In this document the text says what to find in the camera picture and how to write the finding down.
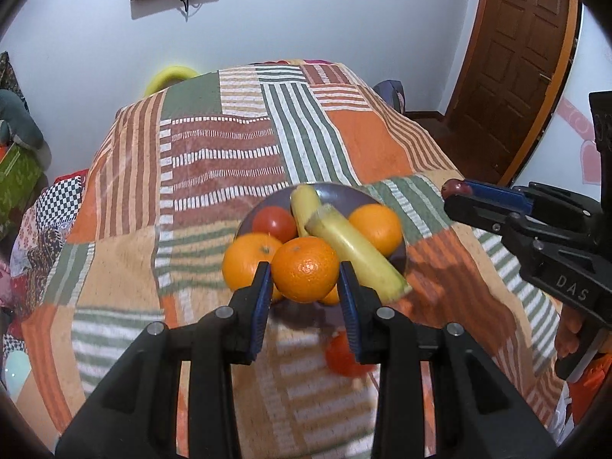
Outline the person's hand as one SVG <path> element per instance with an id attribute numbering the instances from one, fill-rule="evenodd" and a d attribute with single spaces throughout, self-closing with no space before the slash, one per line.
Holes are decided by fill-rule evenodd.
<path id="1" fill-rule="evenodd" d="M 578 333 L 582 328 L 584 316 L 569 306 L 563 306 L 555 337 L 555 349 L 558 358 L 566 358 L 575 353 L 580 340 Z"/>

